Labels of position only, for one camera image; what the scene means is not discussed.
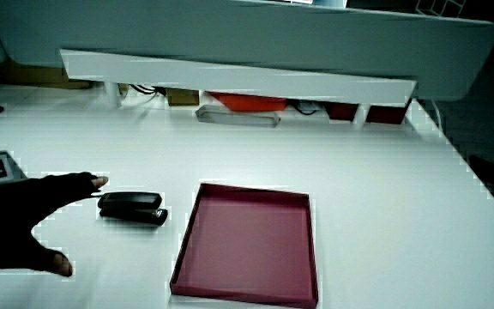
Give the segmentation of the person's left hand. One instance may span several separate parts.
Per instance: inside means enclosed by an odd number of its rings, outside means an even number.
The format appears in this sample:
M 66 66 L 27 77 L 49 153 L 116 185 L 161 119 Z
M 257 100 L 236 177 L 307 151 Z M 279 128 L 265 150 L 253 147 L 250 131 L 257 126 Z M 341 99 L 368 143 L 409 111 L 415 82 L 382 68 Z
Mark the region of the person's left hand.
M 107 177 L 89 172 L 28 178 L 8 152 L 0 151 L 0 269 L 72 276 L 69 259 L 41 245 L 32 230 L 58 209 L 90 198 L 107 182 Z

